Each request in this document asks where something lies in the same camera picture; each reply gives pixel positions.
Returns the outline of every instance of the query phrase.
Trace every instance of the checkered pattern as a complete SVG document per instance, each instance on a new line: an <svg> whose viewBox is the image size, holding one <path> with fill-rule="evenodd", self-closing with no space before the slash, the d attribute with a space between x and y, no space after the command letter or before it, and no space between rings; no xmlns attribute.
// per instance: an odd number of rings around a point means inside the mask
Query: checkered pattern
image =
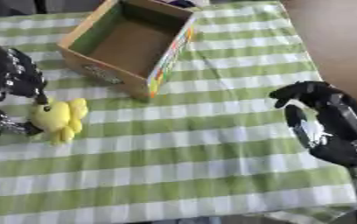
<svg viewBox="0 0 357 224"><path fill-rule="evenodd" d="M319 75L280 3L197 12L193 42L150 103L66 68L56 43L85 14L0 18L59 100L90 114L70 144L0 136L0 223L108 223L354 203L342 168L301 148L268 93ZM0 109L27 114L30 101Z"/></svg>

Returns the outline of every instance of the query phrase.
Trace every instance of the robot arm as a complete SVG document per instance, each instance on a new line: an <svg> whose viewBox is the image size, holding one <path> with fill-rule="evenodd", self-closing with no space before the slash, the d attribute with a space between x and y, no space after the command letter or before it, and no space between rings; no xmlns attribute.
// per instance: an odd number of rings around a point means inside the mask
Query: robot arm
<svg viewBox="0 0 357 224"><path fill-rule="evenodd" d="M17 49L4 49L0 46L0 101L6 95L33 98L37 104L47 104L44 93L46 81L41 71L30 57ZM0 110L0 135L4 132L35 135L41 132L30 122L12 122Z"/></svg>

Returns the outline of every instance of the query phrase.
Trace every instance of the table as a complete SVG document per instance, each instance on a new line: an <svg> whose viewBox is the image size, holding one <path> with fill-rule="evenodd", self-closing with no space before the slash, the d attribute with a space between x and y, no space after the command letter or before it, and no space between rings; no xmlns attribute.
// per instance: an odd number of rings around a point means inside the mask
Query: table
<svg viewBox="0 0 357 224"><path fill-rule="evenodd" d="M193 42L149 104L67 70L56 42L86 14L0 18L60 100L88 99L73 143L0 136L0 223L107 223L354 203L344 169L311 157L268 93L319 74L276 2L197 12ZM8 97L11 116L30 102Z"/></svg>

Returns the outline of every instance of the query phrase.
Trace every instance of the floor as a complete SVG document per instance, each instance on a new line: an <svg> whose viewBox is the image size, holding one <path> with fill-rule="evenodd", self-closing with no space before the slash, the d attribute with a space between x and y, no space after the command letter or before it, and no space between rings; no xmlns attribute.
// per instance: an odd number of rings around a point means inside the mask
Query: floor
<svg viewBox="0 0 357 224"><path fill-rule="evenodd" d="M34 12L33 0L4 1L24 13ZM225 3L234 0L211 1ZM324 79L357 98L357 0L281 1ZM47 0L47 8L51 13L91 11L100 2L102 0ZM235 215L224 217L223 223L284 224L286 222ZM334 223L354 224L354 219L350 217L348 220Z"/></svg>

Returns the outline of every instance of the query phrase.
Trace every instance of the green and white checkered tablecloth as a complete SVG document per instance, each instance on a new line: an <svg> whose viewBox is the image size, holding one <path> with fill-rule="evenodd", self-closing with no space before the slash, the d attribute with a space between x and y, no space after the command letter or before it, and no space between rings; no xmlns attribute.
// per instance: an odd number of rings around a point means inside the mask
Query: green and white checkered tablecloth
<svg viewBox="0 0 357 224"><path fill-rule="evenodd" d="M85 14L0 18L59 100L88 99L73 143L0 136L0 223L109 223L354 203L347 173L311 157L268 92L318 80L280 3L197 12L193 42L145 104L66 68L56 43ZM28 99L0 103L25 116Z"/></svg>

